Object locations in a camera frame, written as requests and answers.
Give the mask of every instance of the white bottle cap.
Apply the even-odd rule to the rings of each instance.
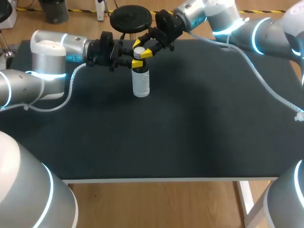
[[[137,47],[134,49],[134,58],[136,59],[141,59],[141,54],[145,51],[146,49],[144,47]]]

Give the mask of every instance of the round stool seat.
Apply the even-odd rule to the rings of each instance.
[[[145,31],[152,24],[151,13],[142,6],[121,6],[110,16],[111,26],[121,33],[133,34]]]
[[[13,8],[9,1],[0,0],[0,23],[4,22],[13,12]]]

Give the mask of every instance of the black stool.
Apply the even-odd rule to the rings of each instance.
[[[115,30],[130,34],[130,39],[136,39],[136,33],[151,26],[152,15],[145,7],[126,5],[113,11],[110,23]]]
[[[7,20],[13,12],[11,4],[7,0],[0,0],[0,23]],[[4,39],[2,31],[0,30],[0,47],[3,49],[4,57],[6,58],[6,66],[9,68],[14,57],[14,52],[9,49],[9,46]]]

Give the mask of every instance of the black container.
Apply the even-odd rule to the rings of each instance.
[[[68,20],[66,0],[39,0],[47,23],[61,24]]]

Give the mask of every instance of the yellow black tape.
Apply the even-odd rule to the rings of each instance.
[[[17,11],[41,11],[41,9],[23,9],[23,8],[16,8]],[[96,13],[96,10],[86,10],[86,9],[68,9],[69,12],[81,12],[81,13]],[[286,13],[286,10],[239,10],[240,13]],[[152,15],[155,15],[157,11],[150,11]]]

